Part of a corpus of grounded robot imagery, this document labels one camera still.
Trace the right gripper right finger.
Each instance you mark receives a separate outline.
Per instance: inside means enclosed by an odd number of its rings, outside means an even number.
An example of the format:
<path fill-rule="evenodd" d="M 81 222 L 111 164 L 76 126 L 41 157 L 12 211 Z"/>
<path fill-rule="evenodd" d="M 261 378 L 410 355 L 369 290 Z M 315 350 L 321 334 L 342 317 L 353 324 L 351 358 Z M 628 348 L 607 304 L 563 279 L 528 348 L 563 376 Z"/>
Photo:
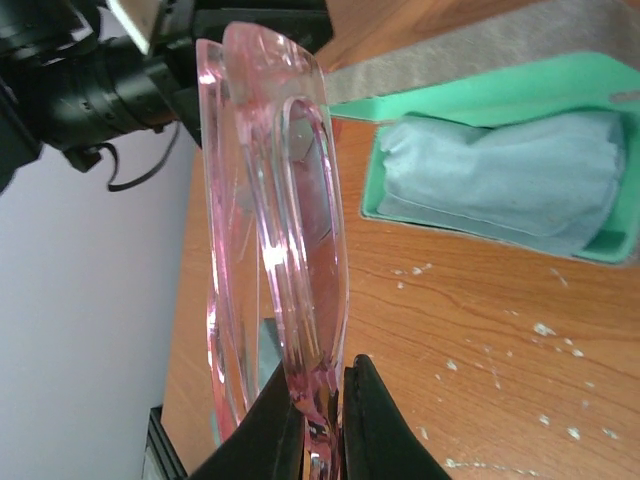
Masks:
<path fill-rule="evenodd" d="M 344 373 L 344 479 L 447 479 L 416 438 L 372 359 L 359 354 Z"/>

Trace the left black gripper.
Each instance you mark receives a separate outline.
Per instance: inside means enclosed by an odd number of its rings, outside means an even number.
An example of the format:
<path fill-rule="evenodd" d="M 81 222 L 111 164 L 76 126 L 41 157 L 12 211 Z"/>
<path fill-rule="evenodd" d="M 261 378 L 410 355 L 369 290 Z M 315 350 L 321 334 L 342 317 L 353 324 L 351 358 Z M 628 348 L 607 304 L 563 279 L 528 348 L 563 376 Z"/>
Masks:
<path fill-rule="evenodd" d="M 195 43 L 256 23 L 310 52 L 330 41 L 324 1 L 5 1 L 1 5 L 1 169 L 45 146 L 79 171 L 108 141 L 181 122 L 200 135 Z"/>

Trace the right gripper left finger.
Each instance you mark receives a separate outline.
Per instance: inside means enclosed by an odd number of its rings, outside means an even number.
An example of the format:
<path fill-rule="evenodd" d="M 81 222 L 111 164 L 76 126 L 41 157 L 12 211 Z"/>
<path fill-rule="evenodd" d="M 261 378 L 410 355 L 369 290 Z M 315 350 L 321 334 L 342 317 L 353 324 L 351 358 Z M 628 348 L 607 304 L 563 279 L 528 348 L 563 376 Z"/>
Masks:
<path fill-rule="evenodd" d="M 304 418 L 278 366 L 234 433 L 191 480 L 292 480 L 303 473 Z"/>

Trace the red transparent glasses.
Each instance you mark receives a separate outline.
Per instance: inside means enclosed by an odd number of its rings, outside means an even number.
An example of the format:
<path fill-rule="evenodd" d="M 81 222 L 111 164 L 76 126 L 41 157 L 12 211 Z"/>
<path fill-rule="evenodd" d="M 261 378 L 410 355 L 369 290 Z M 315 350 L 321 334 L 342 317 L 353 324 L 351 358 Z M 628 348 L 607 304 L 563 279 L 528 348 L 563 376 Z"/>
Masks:
<path fill-rule="evenodd" d="M 208 362 L 228 439 L 261 391 L 261 296 L 271 297 L 290 399 L 314 479 L 341 468 L 338 399 L 349 286 L 323 72 L 267 27 L 196 43 L 211 274 Z"/>

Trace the blue cleaning cloth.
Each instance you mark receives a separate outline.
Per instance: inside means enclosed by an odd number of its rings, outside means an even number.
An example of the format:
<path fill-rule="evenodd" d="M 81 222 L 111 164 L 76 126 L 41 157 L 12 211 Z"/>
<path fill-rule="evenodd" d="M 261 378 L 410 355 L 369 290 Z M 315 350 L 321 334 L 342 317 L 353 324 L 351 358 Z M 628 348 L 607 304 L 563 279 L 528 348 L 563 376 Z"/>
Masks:
<path fill-rule="evenodd" d="M 595 238 L 626 163 L 622 118 L 608 111 L 495 129 L 405 117 L 380 149 L 380 214 L 558 256 Z"/>

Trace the grey green-lined glasses case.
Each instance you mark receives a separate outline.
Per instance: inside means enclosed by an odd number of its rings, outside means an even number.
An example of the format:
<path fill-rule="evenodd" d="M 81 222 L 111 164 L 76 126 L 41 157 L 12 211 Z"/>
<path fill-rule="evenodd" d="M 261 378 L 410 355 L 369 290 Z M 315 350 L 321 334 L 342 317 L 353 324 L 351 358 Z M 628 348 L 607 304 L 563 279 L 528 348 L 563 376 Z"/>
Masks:
<path fill-rule="evenodd" d="M 639 259 L 639 11 L 623 1 L 543 1 L 335 71 L 331 114 L 384 126 L 413 114 L 497 127 L 578 111 L 622 120 L 626 169 L 576 258 Z"/>

